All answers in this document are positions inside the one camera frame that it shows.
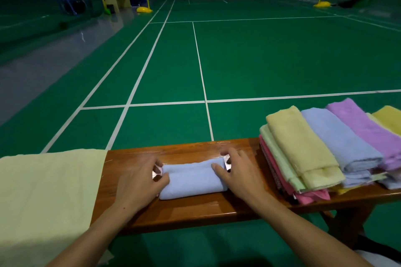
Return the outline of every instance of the left hand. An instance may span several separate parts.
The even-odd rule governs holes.
[[[140,209],[146,207],[170,182],[168,173],[155,182],[152,170],[159,173],[158,166],[163,164],[155,157],[144,158],[132,166],[129,172],[120,177],[114,205],[123,209],[132,218]]]

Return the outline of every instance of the right hand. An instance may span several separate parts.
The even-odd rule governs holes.
[[[240,199],[251,204],[260,197],[266,196],[262,178],[258,169],[252,164],[248,155],[242,150],[229,148],[221,155],[230,155],[231,171],[228,173],[218,164],[212,164],[214,172]]]

